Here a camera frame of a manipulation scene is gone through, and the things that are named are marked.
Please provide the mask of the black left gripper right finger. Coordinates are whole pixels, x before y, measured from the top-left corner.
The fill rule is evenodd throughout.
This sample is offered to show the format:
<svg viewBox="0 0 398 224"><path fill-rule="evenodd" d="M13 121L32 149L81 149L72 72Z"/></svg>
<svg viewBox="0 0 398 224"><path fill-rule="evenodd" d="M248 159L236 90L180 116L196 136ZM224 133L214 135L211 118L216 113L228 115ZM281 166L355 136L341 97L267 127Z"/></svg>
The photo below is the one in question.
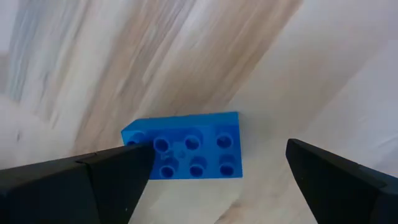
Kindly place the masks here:
<svg viewBox="0 0 398 224"><path fill-rule="evenodd" d="M285 156L318 223L397 223L397 178L298 139Z"/></svg>

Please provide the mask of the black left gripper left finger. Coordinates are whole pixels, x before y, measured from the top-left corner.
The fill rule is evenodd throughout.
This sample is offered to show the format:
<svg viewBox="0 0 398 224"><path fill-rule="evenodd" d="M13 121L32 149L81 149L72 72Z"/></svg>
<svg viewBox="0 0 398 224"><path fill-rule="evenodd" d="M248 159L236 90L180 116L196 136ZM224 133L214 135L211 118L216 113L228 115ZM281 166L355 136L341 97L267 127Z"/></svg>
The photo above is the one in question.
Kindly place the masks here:
<svg viewBox="0 0 398 224"><path fill-rule="evenodd" d="M1 170L1 223L128 223L155 159L150 144Z"/></svg>

